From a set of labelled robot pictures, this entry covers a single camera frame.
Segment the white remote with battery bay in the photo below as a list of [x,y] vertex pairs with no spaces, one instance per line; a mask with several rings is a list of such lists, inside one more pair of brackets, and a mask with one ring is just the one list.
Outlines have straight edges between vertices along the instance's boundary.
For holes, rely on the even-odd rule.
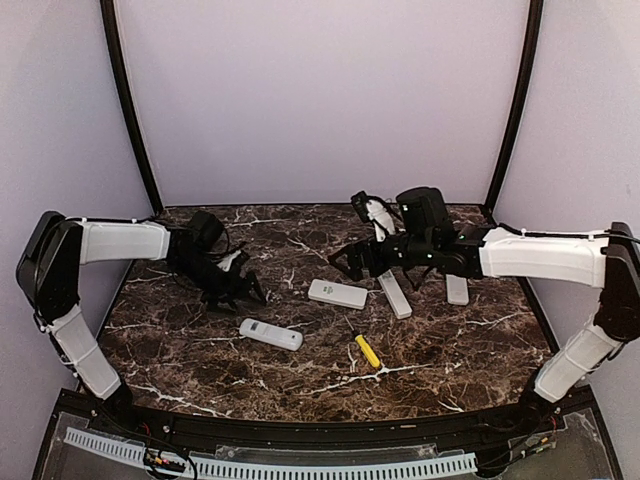
[[303,335],[298,331],[252,318],[246,318],[241,323],[239,333],[243,337],[289,351],[299,350],[304,340]]

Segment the yellow handled screwdriver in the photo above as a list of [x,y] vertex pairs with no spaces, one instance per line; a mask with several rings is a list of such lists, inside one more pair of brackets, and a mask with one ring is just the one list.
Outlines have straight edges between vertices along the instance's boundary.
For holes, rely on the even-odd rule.
[[380,370],[382,368],[382,362],[367,340],[366,336],[363,334],[363,331],[354,323],[352,323],[347,317],[344,317],[344,320],[352,333],[354,342],[359,347],[369,365],[376,370]]

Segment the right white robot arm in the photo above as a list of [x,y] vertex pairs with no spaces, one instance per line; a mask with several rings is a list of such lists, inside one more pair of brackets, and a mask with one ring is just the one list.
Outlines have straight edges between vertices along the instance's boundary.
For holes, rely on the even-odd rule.
[[639,337],[639,248],[629,226],[614,222],[586,233],[537,232],[497,226],[455,227],[441,191],[416,187],[383,199],[360,191],[351,204],[375,228],[367,239],[330,255],[353,281],[392,267],[437,270],[464,279],[526,277],[586,285],[600,292],[585,326],[538,371],[527,398],[510,413],[521,434],[534,432],[560,401],[614,351]]

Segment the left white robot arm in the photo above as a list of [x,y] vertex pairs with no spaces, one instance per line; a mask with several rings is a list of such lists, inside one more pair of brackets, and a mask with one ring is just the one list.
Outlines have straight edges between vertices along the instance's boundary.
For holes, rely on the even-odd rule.
[[235,311],[240,300],[266,302],[259,280],[245,270],[249,256],[241,246],[213,250],[226,229],[206,211],[185,226],[145,219],[92,219],[44,212],[20,257],[16,280],[41,331],[65,365],[95,397],[106,401],[103,421],[120,436],[141,427],[130,406],[131,392],[106,359],[80,305],[81,266],[115,260],[162,260],[200,291],[208,309]]

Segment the wide white remote control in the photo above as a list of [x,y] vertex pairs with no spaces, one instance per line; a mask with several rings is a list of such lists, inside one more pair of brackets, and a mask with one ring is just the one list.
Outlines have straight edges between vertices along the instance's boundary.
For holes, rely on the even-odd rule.
[[308,298],[322,303],[362,310],[368,290],[325,280],[314,279],[308,290]]

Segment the slim white QR-code remote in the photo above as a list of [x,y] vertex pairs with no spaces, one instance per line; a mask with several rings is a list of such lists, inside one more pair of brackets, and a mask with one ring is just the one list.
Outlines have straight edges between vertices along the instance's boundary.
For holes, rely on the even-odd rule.
[[409,318],[412,315],[412,308],[392,271],[386,271],[377,280],[396,318]]

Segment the small white remote near wall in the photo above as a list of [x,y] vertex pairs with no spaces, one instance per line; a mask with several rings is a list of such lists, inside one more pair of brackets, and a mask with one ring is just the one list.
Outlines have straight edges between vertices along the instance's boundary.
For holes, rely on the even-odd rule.
[[466,306],[469,304],[469,291],[467,280],[455,275],[447,275],[446,295],[447,302],[451,305]]

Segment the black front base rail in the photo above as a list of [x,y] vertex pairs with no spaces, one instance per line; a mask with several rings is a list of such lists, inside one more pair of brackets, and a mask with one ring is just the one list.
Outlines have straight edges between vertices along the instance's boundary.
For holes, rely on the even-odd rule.
[[532,418],[521,423],[521,410],[516,404],[468,413],[360,423],[232,420],[140,406],[133,406],[132,411],[139,421],[150,427],[152,437],[198,452],[213,451],[222,445],[329,450],[434,443],[442,449],[491,449],[527,433],[560,429],[565,426],[561,415],[592,403],[593,395],[588,387],[576,388],[559,404],[554,420],[539,423],[534,423]]

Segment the black enclosure frame post left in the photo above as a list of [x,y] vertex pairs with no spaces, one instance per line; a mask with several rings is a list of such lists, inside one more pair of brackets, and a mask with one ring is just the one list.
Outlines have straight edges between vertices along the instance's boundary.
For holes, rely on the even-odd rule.
[[116,2],[100,0],[99,5],[112,75],[129,142],[151,211],[159,215],[164,210],[164,204],[149,160],[133,98],[117,20]]

